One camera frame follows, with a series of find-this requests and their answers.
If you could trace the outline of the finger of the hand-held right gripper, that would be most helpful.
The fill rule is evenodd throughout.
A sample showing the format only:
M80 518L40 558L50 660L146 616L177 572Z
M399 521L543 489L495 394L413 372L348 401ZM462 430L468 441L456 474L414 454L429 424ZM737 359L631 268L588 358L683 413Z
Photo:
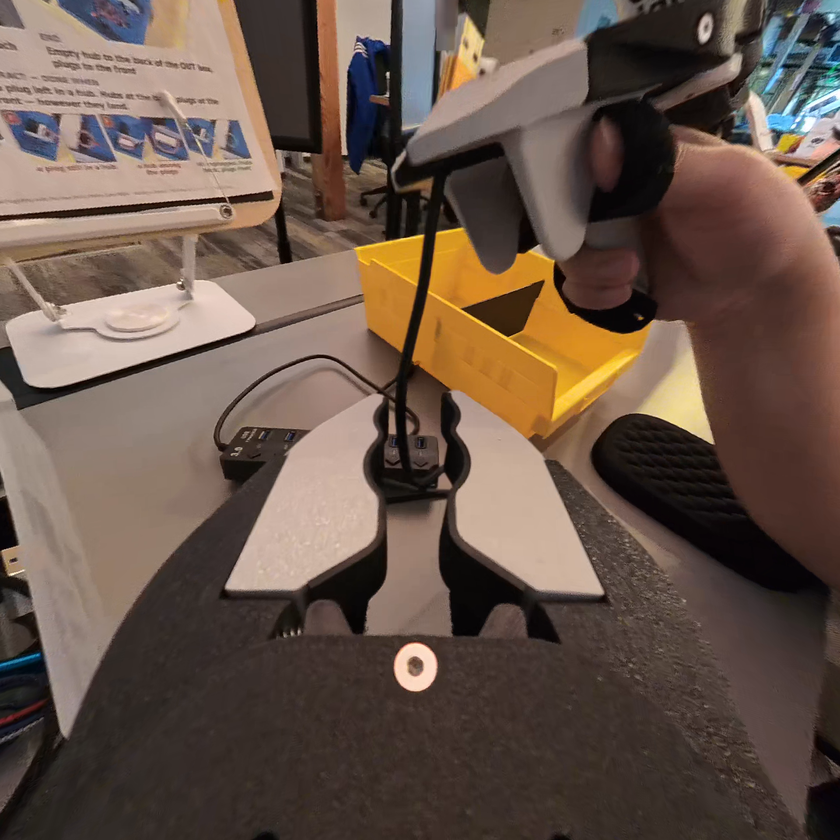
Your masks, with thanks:
M582 106L589 92L582 39L566 40L462 84L433 106L392 166L397 191L431 178L444 161L498 143Z
M524 207L508 160L501 156L454 171L448 202L480 264L495 275L509 270L519 253Z

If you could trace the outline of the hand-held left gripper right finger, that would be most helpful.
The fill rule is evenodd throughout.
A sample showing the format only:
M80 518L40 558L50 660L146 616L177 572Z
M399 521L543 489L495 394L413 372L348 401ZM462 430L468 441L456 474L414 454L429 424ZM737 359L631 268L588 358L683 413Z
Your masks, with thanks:
M604 603L606 593L547 461L462 392L442 398L450 484L438 568L451 632L477 637L500 606L529 637L556 637L548 606Z

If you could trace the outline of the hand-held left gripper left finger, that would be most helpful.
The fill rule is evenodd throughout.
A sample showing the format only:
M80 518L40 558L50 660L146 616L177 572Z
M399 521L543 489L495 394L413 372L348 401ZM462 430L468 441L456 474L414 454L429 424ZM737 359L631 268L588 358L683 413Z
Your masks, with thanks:
M339 605L363 634L387 569L381 487L389 406L371 395L295 444L224 586L231 598L279 599L301 620Z

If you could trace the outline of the black multi-port usb hub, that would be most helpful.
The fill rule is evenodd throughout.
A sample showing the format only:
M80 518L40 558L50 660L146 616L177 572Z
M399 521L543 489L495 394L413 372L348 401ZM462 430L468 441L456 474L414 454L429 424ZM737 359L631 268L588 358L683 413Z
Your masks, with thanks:
M261 467L278 461L283 464L290 450L309 434L308 430L286 427L241 427L233 440L220 449L219 463L224 478L237 485L244 484ZM443 500L448 490L438 488L439 448L434 436L409 434L406 437L408 454L416 476L428 478L424 487L412 484L400 459L397 436L389 434L384 446L382 488L390 504Z

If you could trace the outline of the clear plastic bin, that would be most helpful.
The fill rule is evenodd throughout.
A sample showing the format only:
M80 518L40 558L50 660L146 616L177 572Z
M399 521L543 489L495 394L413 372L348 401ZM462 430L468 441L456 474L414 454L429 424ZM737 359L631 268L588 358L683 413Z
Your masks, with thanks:
M68 739L109 644L106 616L54 462L5 385L1 472L59 730Z

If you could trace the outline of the person's right forearm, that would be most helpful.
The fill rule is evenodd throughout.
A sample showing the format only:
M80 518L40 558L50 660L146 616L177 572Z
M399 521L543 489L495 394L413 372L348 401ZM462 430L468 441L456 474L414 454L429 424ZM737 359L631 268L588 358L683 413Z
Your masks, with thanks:
M828 590L815 714L810 838L838 838L838 307L692 323L690 342L710 430L751 517Z

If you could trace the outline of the person's right hand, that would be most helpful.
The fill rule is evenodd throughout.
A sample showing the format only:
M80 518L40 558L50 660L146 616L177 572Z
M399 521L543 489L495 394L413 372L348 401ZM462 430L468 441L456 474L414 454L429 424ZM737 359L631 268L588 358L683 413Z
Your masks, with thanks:
M675 126L674 174L641 246L584 246L560 267L572 307L629 302L641 271L655 318L708 325L743 310L838 303L838 262L802 189L754 150Z

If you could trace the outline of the black bin divider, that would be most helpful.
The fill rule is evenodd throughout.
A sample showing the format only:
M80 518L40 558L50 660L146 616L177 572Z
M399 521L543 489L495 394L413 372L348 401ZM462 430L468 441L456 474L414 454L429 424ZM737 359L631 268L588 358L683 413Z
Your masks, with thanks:
M543 286L544 280L538 280L526 287L464 307L463 312L510 338L525 329Z

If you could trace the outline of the black pole stand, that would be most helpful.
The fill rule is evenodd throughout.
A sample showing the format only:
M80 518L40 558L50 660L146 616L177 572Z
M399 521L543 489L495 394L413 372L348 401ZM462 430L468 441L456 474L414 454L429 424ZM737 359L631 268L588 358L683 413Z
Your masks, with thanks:
M403 151L402 71L403 71L403 1L391 1L391 58L389 87L388 176L385 203L385 239L401 236L403 198L397 193L391 167Z

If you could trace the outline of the yellow plastic bin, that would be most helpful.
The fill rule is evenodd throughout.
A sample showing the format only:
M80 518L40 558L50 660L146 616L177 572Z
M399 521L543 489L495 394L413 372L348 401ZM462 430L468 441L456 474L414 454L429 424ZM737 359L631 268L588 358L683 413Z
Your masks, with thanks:
M548 438L602 396L642 353L649 328L598 329L570 313L553 283L554 263L534 251L494 275L466 233L437 233L414 363L461 391L526 438ZM544 280L525 329L510 338L463 308Z

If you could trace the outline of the blue jacket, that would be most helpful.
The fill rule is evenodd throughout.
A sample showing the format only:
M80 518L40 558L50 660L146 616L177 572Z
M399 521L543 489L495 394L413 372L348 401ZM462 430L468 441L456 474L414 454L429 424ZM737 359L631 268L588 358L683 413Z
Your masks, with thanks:
M361 173L363 163L380 151L385 107L371 101L385 95L391 70L391 47L376 38L356 36L347 71L345 144L351 171Z

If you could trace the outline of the black wrist rest pad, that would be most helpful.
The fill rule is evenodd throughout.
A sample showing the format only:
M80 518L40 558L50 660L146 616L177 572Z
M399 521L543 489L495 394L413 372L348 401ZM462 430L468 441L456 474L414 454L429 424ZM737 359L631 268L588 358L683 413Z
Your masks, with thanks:
M752 520L714 445L700 437L655 416L628 414L596 439L591 464L619 497L743 579L772 592L826 592Z

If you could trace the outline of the white metal document stand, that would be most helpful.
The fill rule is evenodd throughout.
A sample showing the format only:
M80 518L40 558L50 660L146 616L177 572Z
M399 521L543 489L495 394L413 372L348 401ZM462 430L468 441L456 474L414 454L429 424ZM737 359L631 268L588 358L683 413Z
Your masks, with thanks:
M252 330L255 317L216 282L196 277L195 228L232 222L227 200L2 222L2 261L37 310L8 321L6 335L24 382L56 390L159 361ZM183 233L176 283L60 307L44 299L12 252L118 236Z

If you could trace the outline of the black partition panel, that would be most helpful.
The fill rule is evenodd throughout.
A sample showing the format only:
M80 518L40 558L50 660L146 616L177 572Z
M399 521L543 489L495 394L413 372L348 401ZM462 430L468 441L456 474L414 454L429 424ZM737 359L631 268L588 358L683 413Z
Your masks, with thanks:
M236 1L274 148L320 154L322 109L315 1Z

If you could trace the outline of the wooden post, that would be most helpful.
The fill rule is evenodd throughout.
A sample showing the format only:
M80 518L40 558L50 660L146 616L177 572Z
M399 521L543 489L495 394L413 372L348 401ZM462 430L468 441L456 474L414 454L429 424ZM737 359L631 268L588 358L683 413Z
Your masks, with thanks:
M311 157L317 216L337 222L346 215L340 110L340 67L334 1L317 1L322 151Z

